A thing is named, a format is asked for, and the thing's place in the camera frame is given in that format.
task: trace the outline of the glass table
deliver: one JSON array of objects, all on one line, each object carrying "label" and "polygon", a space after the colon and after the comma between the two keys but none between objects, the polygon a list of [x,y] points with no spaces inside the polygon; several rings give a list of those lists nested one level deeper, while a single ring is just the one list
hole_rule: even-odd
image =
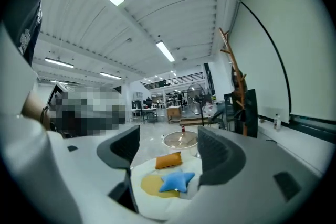
[{"label": "glass table", "polygon": [[191,131],[179,131],[166,135],[163,144],[171,149],[171,152],[184,151],[191,155],[197,155],[197,133]]}]

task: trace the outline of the railing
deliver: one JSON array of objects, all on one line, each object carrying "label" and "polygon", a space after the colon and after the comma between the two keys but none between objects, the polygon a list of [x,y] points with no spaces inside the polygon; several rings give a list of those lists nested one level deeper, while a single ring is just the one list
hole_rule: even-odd
[{"label": "railing", "polygon": [[140,81],[140,83],[148,90],[148,86],[149,86],[149,84],[147,84],[147,83],[143,83],[142,81]]},{"label": "railing", "polygon": [[177,85],[177,84],[181,84],[185,82],[192,82],[194,80],[199,80],[199,79],[203,79],[202,72],[183,76],[183,77],[167,79],[166,81],[161,80],[161,81],[150,83],[150,84],[141,82],[141,84],[144,85],[144,87],[147,90],[151,90],[151,89],[161,88],[161,87],[169,86],[169,85]]}]

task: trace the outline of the fan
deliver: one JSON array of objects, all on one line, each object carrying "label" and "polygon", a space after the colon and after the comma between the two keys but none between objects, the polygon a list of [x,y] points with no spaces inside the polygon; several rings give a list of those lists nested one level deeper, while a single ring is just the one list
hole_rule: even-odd
[{"label": "fan", "polygon": [[206,95],[201,85],[192,83],[188,88],[188,106],[195,115],[201,115],[204,126],[203,110],[205,108]]}]

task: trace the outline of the orange pillow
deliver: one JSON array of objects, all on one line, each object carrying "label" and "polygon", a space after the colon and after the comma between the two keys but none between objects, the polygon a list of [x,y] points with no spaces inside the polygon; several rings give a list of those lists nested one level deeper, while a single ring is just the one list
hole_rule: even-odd
[{"label": "orange pillow", "polygon": [[155,169],[163,169],[179,164],[182,164],[181,151],[157,157]]}]

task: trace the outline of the white bottle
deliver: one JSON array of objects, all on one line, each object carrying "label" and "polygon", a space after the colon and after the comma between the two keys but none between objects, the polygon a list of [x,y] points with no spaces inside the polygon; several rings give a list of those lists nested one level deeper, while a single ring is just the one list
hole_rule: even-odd
[{"label": "white bottle", "polygon": [[280,130],[281,129],[281,119],[280,115],[276,114],[274,117],[274,129]]}]

